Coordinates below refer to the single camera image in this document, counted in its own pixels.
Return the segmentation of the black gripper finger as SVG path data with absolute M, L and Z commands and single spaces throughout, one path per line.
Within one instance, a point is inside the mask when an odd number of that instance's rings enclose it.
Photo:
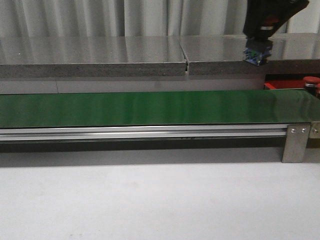
M 264 17 L 264 37 L 270 38 L 284 23 L 305 9 L 309 0 L 268 0 Z
M 243 33 L 248 39 L 266 40 L 266 33 L 261 30 L 266 18 L 268 0 L 248 0 Z

